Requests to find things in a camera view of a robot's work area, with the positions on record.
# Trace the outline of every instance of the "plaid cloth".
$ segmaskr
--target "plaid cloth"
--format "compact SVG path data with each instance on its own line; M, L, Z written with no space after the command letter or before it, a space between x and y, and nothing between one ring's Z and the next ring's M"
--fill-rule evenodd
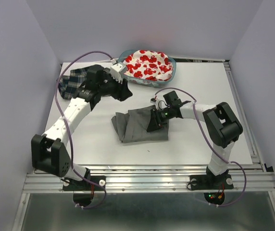
M59 83L59 92L61 97L70 100L75 91L80 87L81 83L86 80L88 75L88 67L71 70L70 76L63 76Z

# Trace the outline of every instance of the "gray fabric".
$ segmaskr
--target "gray fabric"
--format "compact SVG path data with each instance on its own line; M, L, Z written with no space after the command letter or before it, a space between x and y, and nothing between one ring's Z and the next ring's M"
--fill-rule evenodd
M118 138L122 143L136 141L167 141L169 123L162 129L147 132L150 121L150 110L155 106L144 107L135 110L128 110L127 114L117 112L113 116L112 123Z

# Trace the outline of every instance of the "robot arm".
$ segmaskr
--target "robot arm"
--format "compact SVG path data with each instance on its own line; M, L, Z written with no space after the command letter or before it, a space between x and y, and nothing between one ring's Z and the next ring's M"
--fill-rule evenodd
M76 90L64 112L71 134L82 119L94 109L102 96L110 95L119 101L132 96L127 80L121 78L121 74L126 71L124 64L115 64L111 69L93 65L87 71L86 81ZM60 117L43 135L35 135L32 138L33 167L61 178L81 181L82 179L73 172L71 167L71 159L66 150L67 143L68 133L64 119ZM90 178L89 169L76 164L74 169L81 176Z
M172 118L196 119L191 101L181 102L175 91L163 97L167 105L166 108L160 108L160 100L151 99L151 102L156 104L156 109L151 111L148 132L162 128L165 121ZM234 112L227 103L218 105L196 104L195 109L199 121L206 123L208 133L213 141L213 149L224 160L228 161L235 142L243 132L243 128ZM215 153L212 153L206 173L206 179L201 179L199 182L204 185L195 187L196 189L211 189L221 185L228 174L227 163Z

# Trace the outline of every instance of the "white table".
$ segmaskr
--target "white table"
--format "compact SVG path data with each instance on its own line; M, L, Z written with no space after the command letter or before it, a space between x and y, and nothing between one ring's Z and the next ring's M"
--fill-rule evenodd
M68 64L63 64L62 71ZM111 65L76 63L69 70L93 64L104 67ZM168 86L186 90L196 97L198 103L227 102L239 118L222 63L177 63L175 78ZM80 123L73 134L75 163L81 165L206 165L209 163L212 152L195 120L172 119L169 141L122 144L111 123L115 112L126 113L129 109L149 106L150 98L158 90L134 83L129 83L128 87L133 92L131 98L119 102L112 97L104 97ZM189 100L187 95L181 92L177 94L182 101ZM58 99L62 109L65 110L69 101L62 99L60 95ZM52 126L59 116L60 113L53 101L46 129ZM252 164L249 150L242 134L235 143L230 160L240 164Z

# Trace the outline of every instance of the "white wall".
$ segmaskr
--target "white wall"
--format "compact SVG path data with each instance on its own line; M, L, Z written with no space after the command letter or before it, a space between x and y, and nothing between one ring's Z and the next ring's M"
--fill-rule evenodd
M12 228L30 141L43 132L59 70L25 0L0 0L0 231Z
M262 0L26 0L61 61L128 49L230 59ZM87 60L102 60L93 55Z
M248 121L275 171L275 0L264 0L231 59Z

